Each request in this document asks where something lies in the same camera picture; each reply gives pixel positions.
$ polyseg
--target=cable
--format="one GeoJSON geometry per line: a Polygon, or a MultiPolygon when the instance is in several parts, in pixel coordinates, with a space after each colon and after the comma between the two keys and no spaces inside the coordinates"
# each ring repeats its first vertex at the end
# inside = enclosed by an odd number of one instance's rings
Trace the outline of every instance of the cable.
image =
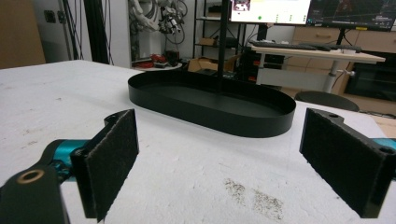
{"type": "Polygon", "coordinates": [[[155,13],[154,13],[154,20],[153,21],[157,20],[157,16],[158,16],[158,8],[155,7],[155,13]]]}
{"type": "Polygon", "coordinates": [[[79,37],[78,37],[78,32],[76,30],[76,23],[75,23],[75,21],[73,19],[73,15],[72,15],[72,12],[71,12],[71,9],[70,9],[70,5],[69,5],[69,2],[67,0],[64,0],[64,10],[65,10],[65,13],[66,13],[66,18],[68,19],[67,22],[69,24],[70,36],[72,37],[74,58],[75,58],[75,60],[83,59],[82,46],[81,46],[81,42],[80,42],[79,37]],[[79,46],[79,52],[80,52],[79,57],[78,57],[78,53],[77,53],[78,49],[76,47],[76,40],[77,40],[78,46],[79,46]]]}
{"type": "Polygon", "coordinates": [[[155,0],[151,0],[151,5],[152,5],[151,10],[145,15],[145,17],[147,17],[149,19],[152,19],[152,17],[154,15],[155,16],[157,15],[157,8],[155,7],[156,6],[155,0]]]}
{"type": "Polygon", "coordinates": [[[353,44],[351,44],[351,43],[349,42],[349,40],[347,40],[346,34],[344,34],[344,39],[345,39],[345,41],[346,41],[350,46],[353,46],[353,44]]]}
{"type": "Polygon", "coordinates": [[[187,5],[182,0],[174,0],[171,4],[171,7],[174,8],[176,11],[181,11],[181,17],[185,17],[187,15],[187,13],[189,12],[187,5]],[[179,3],[183,4],[184,9],[185,9],[184,13],[183,13],[183,9],[181,9],[181,7],[178,6],[179,3]]]}
{"type": "Polygon", "coordinates": [[[105,14],[103,12],[103,8],[101,3],[99,2],[100,0],[96,0],[97,6],[98,8],[101,10],[101,19],[102,19],[102,23],[103,26],[105,27],[105,41],[106,41],[106,46],[107,46],[107,57],[109,59],[109,62],[114,65],[113,62],[113,57],[111,55],[111,5],[110,5],[110,0],[106,0],[105,1],[105,14]],[[109,23],[109,39],[107,39],[107,34],[106,34],[106,14],[107,14],[107,2],[108,2],[108,23],[109,23]]]}
{"type": "Polygon", "coordinates": [[[306,63],[306,67],[304,68],[305,72],[306,72],[306,69],[308,69],[308,65],[311,63],[311,61],[312,61],[312,58],[309,58],[308,62],[306,63]]]}
{"type": "Polygon", "coordinates": [[[74,25],[76,26],[77,24],[77,0],[75,0],[75,17],[76,18],[76,22],[74,23],[74,25]]]}
{"type": "Polygon", "coordinates": [[[345,72],[341,73],[341,75],[338,76],[338,77],[335,79],[334,83],[332,84],[332,88],[334,88],[334,86],[335,86],[335,84],[337,83],[338,79],[340,79],[340,77],[343,76],[344,74],[345,74],[345,72]]]}
{"type": "Polygon", "coordinates": [[[82,54],[82,7],[81,0],[79,0],[79,34],[80,34],[80,45],[79,45],[79,58],[84,60],[84,55],[82,54]]]}
{"type": "MultiPolygon", "coordinates": [[[[184,34],[184,33],[183,33],[184,34]]],[[[176,43],[176,36],[174,35],[174,39],[175,39],[175,43],[176,43]]],[[[177,44],[175,44],[176,45],[176,50],[177,50],[177,52],[179,52],[178,51],[178,45],[177,44]]]]}
{"type": "Polygon", "coordinates": [[[174,36],[175,36],[175,42],[173,42],[172,40],[170,40],[170,39],[168,38],[168,35],[167,35],[167,34],[164,34],[165,37],[166,37],[166,39],[167,39],[169,42],[171,42],[172,44],[174,44],[174,45],[178,45],[178,44],[183,43],[184,39],[186,38],[186,34],[184,33],[184,28],[183,28],[183,26],[182,26],[181,24],[180,24],[179,26],[180,26],[180,30],[181,30],[181,33],[182,33],[182,36],[183,36],[179,42],[176,42],[176,35],[177,35],[177,33],[174,34],[174,36]]]}
{"type": "Polygon", "coordinates": [[[247,40],[245,41],[245,45],[248,43],[251,37],[253,37],[254,30],[256,29],[257,24],[254,25],[253,30],[251,31],[250,35],[247,37],[247,40]]]}
{"type": "Polygon", "coordinates": [[[166,50],[167,43],[168,43],[168,39],[165,38],[165,47],[164,47],[165,50],[166,50]]]}

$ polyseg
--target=monitor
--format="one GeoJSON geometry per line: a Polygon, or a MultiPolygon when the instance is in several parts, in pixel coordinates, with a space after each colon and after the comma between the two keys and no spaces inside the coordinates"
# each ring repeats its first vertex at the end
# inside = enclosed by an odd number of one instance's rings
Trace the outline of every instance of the monitor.
{"type": "Polygon", "coordinates": [[[231,0],[229,19],[252,24],[305,25],[311,0],[231,0]]]}
{"type": "Polygon", "coordinates": [[[356,30],[390,31],[396,0],[312,0],[307,25],[356,30]]]}

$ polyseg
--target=desk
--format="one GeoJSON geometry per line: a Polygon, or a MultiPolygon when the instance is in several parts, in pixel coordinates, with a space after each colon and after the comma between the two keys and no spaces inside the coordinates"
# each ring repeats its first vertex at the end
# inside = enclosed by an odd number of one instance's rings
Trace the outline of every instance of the desk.
{"type": "Polygon", "coordinates": [[[260,64],[264,64],[264,55],[275,54],[291,57],[319,58],[333,60],[332,69],[329,75],[316,75],[303,72],[277,70],[271,68],[261,68],[257,75],[256,83],[268,84],[282,87],[292,87],[297,89],[312,91],[332,91],[332,84],[341,61],[352,63],[377,63],[384,62],[384,58],[373,56],[366,53],[343,54],[341,52],[320,51],[320,50],[302,50],[302,49],[271,49],[252,47],[252,50],[262,54],[260,64]]]}
{"type": "MultiPolygon", "coordinates": [[[[0,185],[55,139],[91,139],[114,112],[135,108],[140,146],[106,223],[394,223],[392,182],[379,218],[360,219],[299,152],[308,106],[385,137],[366,115],[297,102],[291,129],[244,138],[171,118],[128,98],[138,71],[73,61],[0,70],[0,185]]],[[[84,217],[77,184],[62,184],[72,223],[84,217]]]]}
{"type": "Polygon", "coordinates": [[[396,119],[381,118],[379,116],[371,116],[376,124],[381,128],[388,138],[396,139],[396,119]]]}

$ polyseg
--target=white table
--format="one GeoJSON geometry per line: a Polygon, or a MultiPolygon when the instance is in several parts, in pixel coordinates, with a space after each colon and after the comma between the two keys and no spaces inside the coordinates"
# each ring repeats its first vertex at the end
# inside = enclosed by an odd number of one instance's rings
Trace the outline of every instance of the white table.
{"type": "Polygon", "coordinates": [[[265,54],[332,60],[332,69],[327,76],[271,68],[259,69],[256,80],[258,85],[268,84],[312,91],[332,91],[332,84],[335,81],[338,65],[340,62],[377,63],[385,61],[384,58],[366,53],[345,54],[341,53],[340,51],[272,49],[258,47],[252,47],[251,49],[262,54],[260,64],[264,64],[265,54]]]}
{"type": "MultiPolygon", "coordinates": [[[[84,61],[0,70],[0,185],[51,141],[91,139],[104,117],[135,108],[140,154],[106,223],[395,223],[394,182],[379,218],[360,219],[299,152],[308,106],[384,137],[370,117],[298,102],[288,132],[238,137],[133,105],[127,80],[137,73],[84,61]]],[[[72,223],[95,223],[76,183],[62,191],[72,223]]]]}

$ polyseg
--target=office chair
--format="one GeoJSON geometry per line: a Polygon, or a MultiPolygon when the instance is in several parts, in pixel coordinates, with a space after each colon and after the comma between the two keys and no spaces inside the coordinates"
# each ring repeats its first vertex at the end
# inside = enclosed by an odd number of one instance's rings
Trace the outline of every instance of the office chair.
{"type": "Polygon", "coordinates": [[[294,100],[355,112],[359,112],[360,110],[358,105],[347,98],[324,91],[301,91],[294,96],[294,100]]]}

